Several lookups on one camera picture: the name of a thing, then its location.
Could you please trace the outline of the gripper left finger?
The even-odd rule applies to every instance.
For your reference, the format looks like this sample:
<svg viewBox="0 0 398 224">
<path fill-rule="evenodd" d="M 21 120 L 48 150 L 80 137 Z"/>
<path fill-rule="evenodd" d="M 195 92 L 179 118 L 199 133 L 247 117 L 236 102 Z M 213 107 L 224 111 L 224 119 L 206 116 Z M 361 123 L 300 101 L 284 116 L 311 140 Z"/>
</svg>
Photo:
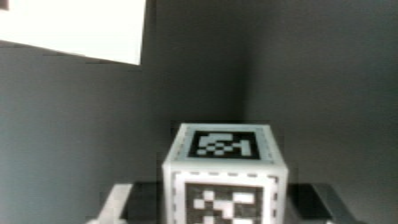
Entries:
<svg viewBox="0 0 398 224">
<path fill-rule="evenodd" d="M 123 218 L 123 213 L 131 189 L 131 183 L 114 185 L 98 217 L 91 219 L 85 224 L 128 224 L 128 221 Z"/>
</svg>

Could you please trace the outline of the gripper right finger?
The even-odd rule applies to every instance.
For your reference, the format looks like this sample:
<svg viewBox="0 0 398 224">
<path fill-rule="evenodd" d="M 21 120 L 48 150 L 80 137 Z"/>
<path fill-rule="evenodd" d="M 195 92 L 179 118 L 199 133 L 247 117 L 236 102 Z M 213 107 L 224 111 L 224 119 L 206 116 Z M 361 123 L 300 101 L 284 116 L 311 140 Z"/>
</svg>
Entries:
<svg viewBox="0 0 398 224">
<path fill-rule="evenodd" d="M 325 183 L 314 183 L 313 187 L 327 210 L 320 224 L 368 224 L 355 218 L 332 186 Z"/>
</svg>

